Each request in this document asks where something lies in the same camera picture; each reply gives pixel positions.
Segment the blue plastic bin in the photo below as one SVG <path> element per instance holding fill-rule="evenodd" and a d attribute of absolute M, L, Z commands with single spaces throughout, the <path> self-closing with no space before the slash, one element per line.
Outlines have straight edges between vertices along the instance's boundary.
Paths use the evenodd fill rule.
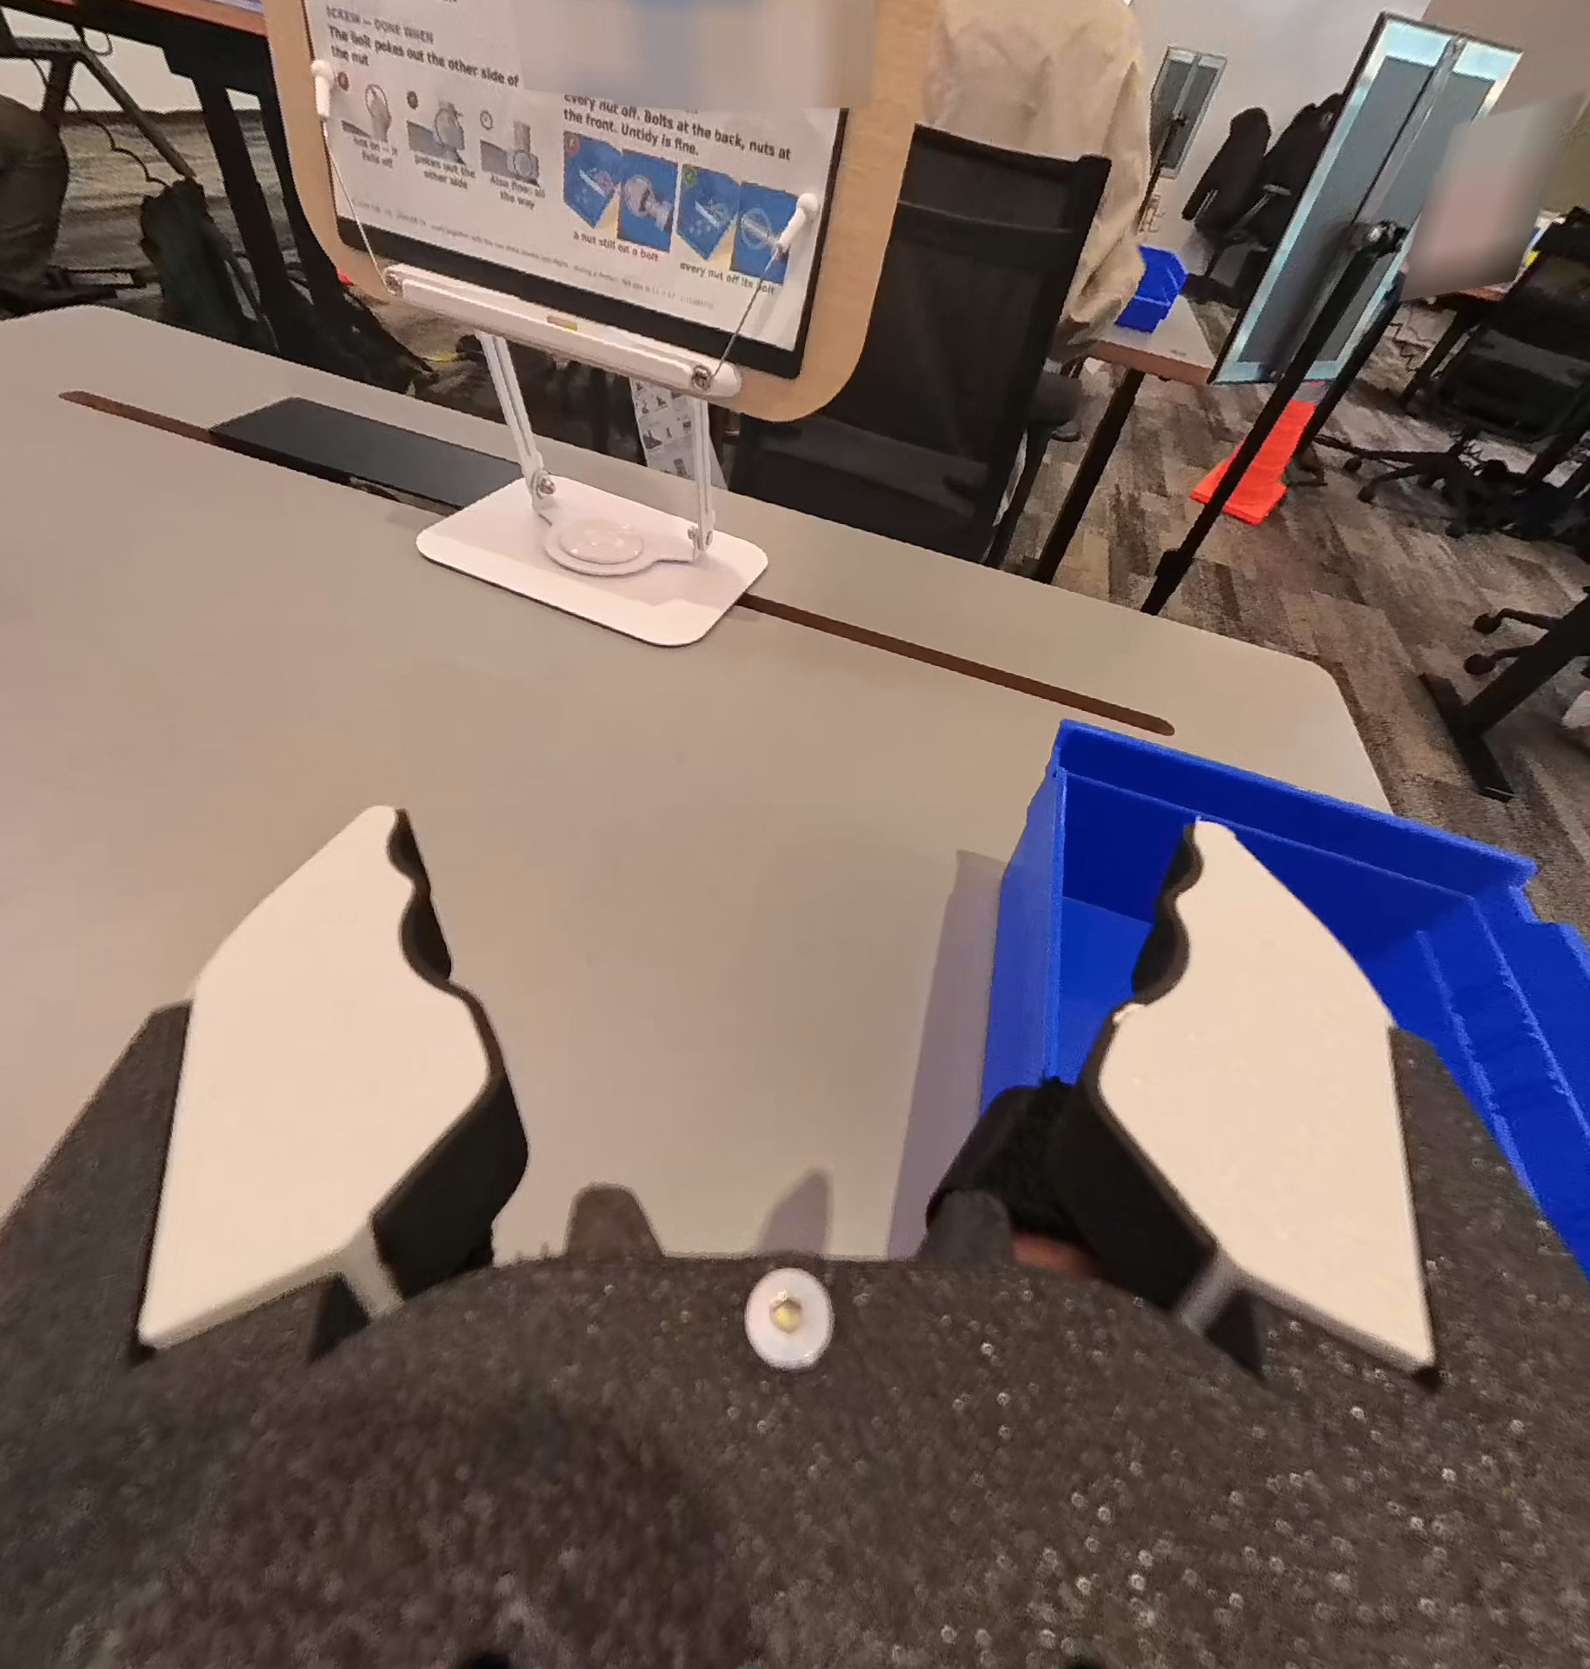
<path fill-rule="evenodd" d="M 1590 1279 L 1590 949 L 1535 863 L 1064 720 L 998 887 L 979 1108 L 1080 1068 L 1186 824 L 1229 827 L 1473 1100 Z"/>

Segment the printed instruction sheet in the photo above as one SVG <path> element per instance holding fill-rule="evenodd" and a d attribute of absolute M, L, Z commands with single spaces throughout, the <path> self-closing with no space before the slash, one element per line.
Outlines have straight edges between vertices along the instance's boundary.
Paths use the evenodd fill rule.
<path fill-rule="evenodd" d="M 302 2 L 344 230 L 793 371 L 870 2 Z"/>

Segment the black desk leg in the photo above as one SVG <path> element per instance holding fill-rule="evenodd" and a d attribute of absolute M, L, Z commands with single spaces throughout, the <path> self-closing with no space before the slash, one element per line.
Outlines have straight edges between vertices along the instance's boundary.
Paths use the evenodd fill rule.
<path fill-rule="evenodd" d="M 1541 637 L 1504 650 L 1502 669 L 1473 696 L 1462 696 L 1448 676 L 1419 676 L 1473 787 L 1490 801 L 1516 799 L 1516 786 L 1490 745 L 1492 730 L 1571 663 L 1590 657 L 1590 586 L 1566 615 L 1545 616 L 1540 624 L 1546 627 Z"/>

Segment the wooden document stand white base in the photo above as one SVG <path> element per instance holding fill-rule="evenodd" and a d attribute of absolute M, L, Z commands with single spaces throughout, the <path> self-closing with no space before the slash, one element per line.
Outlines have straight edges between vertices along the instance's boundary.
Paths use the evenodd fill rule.
<path fill-rule="evenodd" d="M 816 262 L 804 347 L 786 374 L 745 362 L 737 338 L 708 347 L 669 343 L 619 329 L 578 303 L 547 303 L 532 290 L 508 293 L 424 263 L 390 262 L 372 251 L 368 235 L 351 239 L 332 191 L 324 106 L 316 100 L 324 68 L 307 58 L 302 2 L 265 2 L 291 181 L 316 245 L 366 296 L 470 329 L 516 450 L 518 482 L 418 535 L 418 553 L 428 562 L 660 648 L 701 640 L 763 577 L 763 550 L 719 531 L 708 411 L 719 406 L 769 423 L 801 417 L 826 406 L 862 358 L 923 110 L 935 12 L 935 2 L 870 5 L 870 88 L 847 110 L 811 248 Z M 696 400 L 696 417 L 705 416 L 710 477 L 689 482 L 691 499 L 677 512 L 544 463 L 518 386 L 514 345 L 654 381 Z"/>

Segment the black mesh office chair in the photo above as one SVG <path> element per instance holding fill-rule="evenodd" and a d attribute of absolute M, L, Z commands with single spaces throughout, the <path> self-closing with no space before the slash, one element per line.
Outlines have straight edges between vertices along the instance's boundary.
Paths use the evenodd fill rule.
<path fill-rule="evenodd" d="M 1108 178 L 918 128 L 862 358 L 816 412 L 745 417 L 731 489 L 998 566 L 1076 411 L 1045 364 Z"/>

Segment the small blue bin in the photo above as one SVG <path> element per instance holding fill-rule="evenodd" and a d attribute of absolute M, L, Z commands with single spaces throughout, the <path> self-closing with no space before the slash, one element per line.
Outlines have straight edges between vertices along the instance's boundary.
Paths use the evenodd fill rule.
<path fill-rule="evenodd" d="M 1150 335 L 1177 304 L 1188 274 L 1175 250 L 1139 245 L 1139 255 L 1144 262 L 1140 278 L 1132 299 L 1116 315 L 1114 329 Z"/>

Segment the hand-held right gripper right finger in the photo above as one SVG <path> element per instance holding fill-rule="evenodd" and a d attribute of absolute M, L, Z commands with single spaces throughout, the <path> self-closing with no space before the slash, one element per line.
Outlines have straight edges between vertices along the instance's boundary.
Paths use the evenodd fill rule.
<path fill-rule="evenodd" d="M 1265 1304 L 1432 1370 L 1392 1044 L 1319 917 L 1233 829 L 1186 824 L 1070 1085 L 1070 1217 L 1102 1271 L 1201 1337 Z"/>

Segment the small printed card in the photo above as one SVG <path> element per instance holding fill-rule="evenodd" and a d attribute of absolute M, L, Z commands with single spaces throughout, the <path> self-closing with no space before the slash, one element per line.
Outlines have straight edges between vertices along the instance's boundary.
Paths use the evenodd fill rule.
<path fill-rule="evenodd" d="M 696 482 L 710 477 L 710 442 L 699 404 L 654 381 L 629 380 L 644 465 Z"/>

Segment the grey side table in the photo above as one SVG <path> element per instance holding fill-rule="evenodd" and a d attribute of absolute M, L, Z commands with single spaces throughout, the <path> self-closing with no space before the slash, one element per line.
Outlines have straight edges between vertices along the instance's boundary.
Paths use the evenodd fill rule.
<path fill-rule="evenodd" d="M 1110 394 L 1095 430 L 1083 445 L 1083 454 L 1066 489 L 1056 516 L 1032 562 L 1031 579 L 1051 584 L 1068 555 L 1076 534 L 1092 505 L 1097 486 L 1116 451 L 1116 445 L 1129 424 L 1144 381 L 1170 381 L 1181 386 L 1209 386 L 1218 362 L 1209 345 L 1201 322 L 1186 299 L 1175 299 L 1165 322 L 1153 331 L 1125 329 L 1111 323 L 1083 353 L 1087 362 L 1116 369 L 1116 383 Z"/>

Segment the screen on black tripod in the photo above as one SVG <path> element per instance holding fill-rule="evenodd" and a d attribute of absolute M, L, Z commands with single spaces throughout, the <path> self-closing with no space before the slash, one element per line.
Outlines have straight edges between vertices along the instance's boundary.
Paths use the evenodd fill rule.
<path fill-rule="evenodd" d="M 1263 432 L 1307 383 L 1327 383 L 1401 275 L 1455 133 L 1494 112 L 1523 53 L 1490 35 L 1384 12 L 1347 76 L 1323 154 L 1299 191 L 1211 374 L 1265 400 L 1140 612 L 1163 615 L 1222 516 Z"/>

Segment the grey wall panel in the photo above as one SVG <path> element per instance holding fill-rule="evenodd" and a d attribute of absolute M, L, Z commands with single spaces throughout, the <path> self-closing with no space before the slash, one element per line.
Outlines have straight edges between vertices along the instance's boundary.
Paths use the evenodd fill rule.
<path fill-rule="evenodd" d="M 1153 181 L 1177 178 L 1218 93 L 1227 58 L 1193 48 L 1167 48 L 1153 81 Z"/>

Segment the black frame desk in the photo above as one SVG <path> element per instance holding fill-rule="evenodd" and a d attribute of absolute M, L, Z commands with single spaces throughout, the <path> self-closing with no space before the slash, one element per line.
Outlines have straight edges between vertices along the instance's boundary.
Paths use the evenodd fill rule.
<path fill-rule="evenodd" d="M 247 2 L 0 2 L 0 60 L 49 65 L 49 87 L 40 98 L 46 118 L 62 121 L 70 81 L 81 70 L 181 178 L 191 178 L 191 166 L 166 136 L 159 118 L 147 112 L 111 73 L 107 58 L 95 53 L 88 33 L 157 48 L 169 70 L 195 87 L 242 250 L 236 255 L 221 243 L 219 255 L 255 319 L 250 329 L 255 345 L 307 362 L 319 327 L 315 283 L 324 257 L 310 263 L 310 283 L 300 286 L 286 262 L 242 118 L 231 98 L 236 92 L 256 98 L 262 134 L 275 175 L 283 178 L 283 118 L 275 93 L 265 92 L 272 81 L 272 60 L 262 12 Z"/>

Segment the black backpack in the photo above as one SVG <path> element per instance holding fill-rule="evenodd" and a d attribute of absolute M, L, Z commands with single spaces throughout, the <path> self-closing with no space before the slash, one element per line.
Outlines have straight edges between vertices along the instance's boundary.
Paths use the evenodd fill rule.
<path fill-rule="evenodd" d="M 255 289 L 199 183 L 175 178 L 142 200 L 140 248 L 159 280 L 164 322 L 221 343 L 272 347 Z"/>

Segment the red floor mat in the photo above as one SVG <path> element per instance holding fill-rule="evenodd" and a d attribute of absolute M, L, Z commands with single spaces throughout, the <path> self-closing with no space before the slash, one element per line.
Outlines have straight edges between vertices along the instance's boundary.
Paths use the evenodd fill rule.
<path fill-rule="evenodd" d="M 1263 442 L 1241 474 L 1234 492 L 1222 505 L 1225 516 L 1233 516 L 1246 525 L 1258 525 L 1282 501 L 1288 492 L 1285 471 L 1302 445 L 1302 434 L 1307 432 L 1323 392 L 1325 386 L 1307 383 L 1303 399 L 1294 395 L 1288 400 L 1285 411 L 1263 432 Z"/>

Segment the black phone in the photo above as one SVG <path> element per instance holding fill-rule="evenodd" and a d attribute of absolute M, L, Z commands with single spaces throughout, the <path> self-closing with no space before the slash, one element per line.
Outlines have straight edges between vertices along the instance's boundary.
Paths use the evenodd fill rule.
<path fill-rule="evenodd" d="M 501 456 L 302 395 L 227 417 L 209 436 L 279 468 L 442 512 L 466 510 L 522 480 L 518 465 Z"/>

